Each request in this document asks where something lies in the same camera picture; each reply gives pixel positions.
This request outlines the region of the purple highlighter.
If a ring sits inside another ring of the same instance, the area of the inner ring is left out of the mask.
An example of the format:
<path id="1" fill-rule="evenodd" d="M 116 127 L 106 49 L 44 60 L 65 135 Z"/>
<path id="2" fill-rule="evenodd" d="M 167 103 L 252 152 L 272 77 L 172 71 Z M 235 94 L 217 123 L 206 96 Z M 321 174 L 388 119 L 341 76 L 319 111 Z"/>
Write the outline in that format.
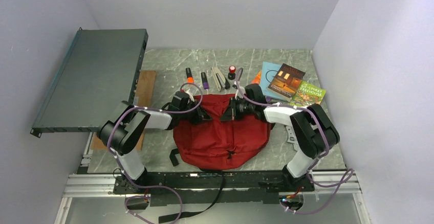
<path id="1" fill-rule="evenodd" d="M 208 79 L 205 72 L 201 72 L 201 82 L 202 82 L 203 89 L 205 90 L 209 89 Z"/>

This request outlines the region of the grey black stapler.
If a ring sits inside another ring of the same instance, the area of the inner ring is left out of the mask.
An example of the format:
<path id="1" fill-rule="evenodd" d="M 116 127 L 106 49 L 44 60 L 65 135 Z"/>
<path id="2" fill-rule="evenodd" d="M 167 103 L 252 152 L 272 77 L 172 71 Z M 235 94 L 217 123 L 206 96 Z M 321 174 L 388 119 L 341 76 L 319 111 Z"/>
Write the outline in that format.
<path id="1" fill-rule="evenodd" d="M 217 89 L 219 92 L 221 92 L 224 89 L 230 89 L 231 85 L 227 78 L 223 75 L 223 73 L 220 71 L 217 67 L 212 67 L 212 76 L 214 78 L 214 81 L 216 83 Z"/>

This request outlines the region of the orange highlighter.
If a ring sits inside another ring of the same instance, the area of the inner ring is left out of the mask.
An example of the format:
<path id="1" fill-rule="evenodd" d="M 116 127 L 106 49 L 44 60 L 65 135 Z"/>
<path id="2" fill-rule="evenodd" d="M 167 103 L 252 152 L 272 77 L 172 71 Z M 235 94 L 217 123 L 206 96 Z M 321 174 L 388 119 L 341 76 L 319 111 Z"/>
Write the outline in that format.
<path id="1" fill-rule="evenodd" d="M 191 71 L 191 69 L 190 69 L 190 68 L 186 68 L 186 69 L 185 69 L 185 72 L 186 72 L 187 82 L 188 82 L 188 83 L 194 83 L 194 79 L 193 79 L 193 76 L 192 76 L 192 71 Z"/>

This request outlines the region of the red backpack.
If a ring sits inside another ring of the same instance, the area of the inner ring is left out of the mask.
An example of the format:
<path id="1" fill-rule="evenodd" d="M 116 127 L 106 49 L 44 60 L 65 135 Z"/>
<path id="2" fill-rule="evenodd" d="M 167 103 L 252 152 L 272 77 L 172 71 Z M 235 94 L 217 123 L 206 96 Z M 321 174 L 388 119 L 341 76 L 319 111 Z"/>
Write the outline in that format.
<path id="1" fill-rule="evenodd" d="M 234 94 L 204 95 L 201 107 L 212 120 L 198 125 L 181 121 L 173 129 L 176 148 L 170 153 L 173 166 L 181 159 L 202 170 L 229 170 L 242 166 L 269 142 L 273 125 L 246 115 L 239 121 L 220 121 Z"/>

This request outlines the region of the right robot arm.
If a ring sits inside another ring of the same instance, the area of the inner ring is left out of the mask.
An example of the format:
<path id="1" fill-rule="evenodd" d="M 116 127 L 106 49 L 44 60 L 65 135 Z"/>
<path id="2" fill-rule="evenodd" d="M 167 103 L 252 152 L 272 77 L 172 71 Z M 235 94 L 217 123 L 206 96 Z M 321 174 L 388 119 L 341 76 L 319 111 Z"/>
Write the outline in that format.
<path id="1" fill-rule="evenodd" d="M 314 164 L 340 141 L 337 129 L 319 104 L 307 107 L 271 104 L 256 83 L 237 89 L 220 121 L 241 120 L 245 115 L 292 127 L 299 149 L 282 170 L 282 184 L 289 191 L 296 190 Z"/>

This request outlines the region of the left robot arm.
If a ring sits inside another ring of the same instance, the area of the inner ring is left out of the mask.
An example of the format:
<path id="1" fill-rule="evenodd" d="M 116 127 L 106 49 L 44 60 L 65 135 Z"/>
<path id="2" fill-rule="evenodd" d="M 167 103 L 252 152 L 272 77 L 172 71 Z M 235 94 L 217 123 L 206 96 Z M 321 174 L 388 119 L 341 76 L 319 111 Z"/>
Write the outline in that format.
<path id="1" fill-rule="evenodd" d="M 115 157 L 122 174 L 128 178 L 126 185 L 132 192 L 141 193 L 149 185 L 147 169 L 136 151 L 144 130 L 172 130 L 181 121 L 188 121 L 192 125 L 212 121 L 200 104 L 201 100 L 182 91 L 176 92 L 172 101 L 161 109 L 134 106 L 122 101 L 98 128 L 96 136 Z"/>

